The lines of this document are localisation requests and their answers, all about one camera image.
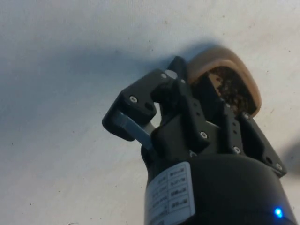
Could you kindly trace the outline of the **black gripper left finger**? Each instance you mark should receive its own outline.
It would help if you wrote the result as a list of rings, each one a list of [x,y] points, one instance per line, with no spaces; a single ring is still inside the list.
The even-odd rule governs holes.
[[[208,125],[188,84],[187,63],[176,56],[168,70],[175,72],[177,77],[172,78],[155,69],[123,89],[102,124],[111,134],[127,141],[137,140],[145,149],[151,150],[151,134],[155,130],[151,120],[157,113],[154,104],[159,103],[163,107],[163,123],[166,124],[172,116],[181,116],[181,130],[187,135],[188,145],[203,150],[210,144]]]

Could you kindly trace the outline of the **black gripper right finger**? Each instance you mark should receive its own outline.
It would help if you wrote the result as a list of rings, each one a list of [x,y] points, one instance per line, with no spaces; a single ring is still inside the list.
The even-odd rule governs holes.
[[[258,104],[250,88],[238,76],[213,82],[208,75],[193,84],[205,119],[219,127],[218,137],[228,150],[239,148],[241,154],[267,165],[278,177],[287,169],[253,119]]]

